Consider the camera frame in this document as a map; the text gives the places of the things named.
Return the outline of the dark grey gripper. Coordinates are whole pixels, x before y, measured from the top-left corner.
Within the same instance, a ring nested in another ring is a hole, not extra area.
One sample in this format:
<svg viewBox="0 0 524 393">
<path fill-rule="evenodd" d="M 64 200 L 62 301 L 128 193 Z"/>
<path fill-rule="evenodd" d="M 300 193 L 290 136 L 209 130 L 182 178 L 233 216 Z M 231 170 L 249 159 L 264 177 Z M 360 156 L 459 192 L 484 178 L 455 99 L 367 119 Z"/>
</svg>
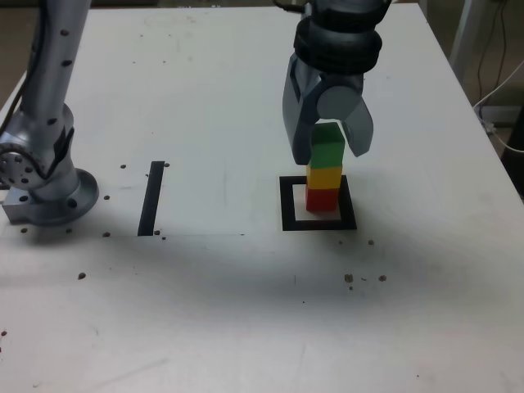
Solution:
<svg viewBox="0 0 524 393">
<path fill-rule="evenodd" d="M 291 56 L 282 96 L 282 117 L 298 165 L 310 161 L 312 132 L 319 119 L 341 123 L 355 157 L 369 151 L 373 119 L 362 98 L 363 91 L 364 74 L 320 74 L 296 54 Z"/>
</svg>

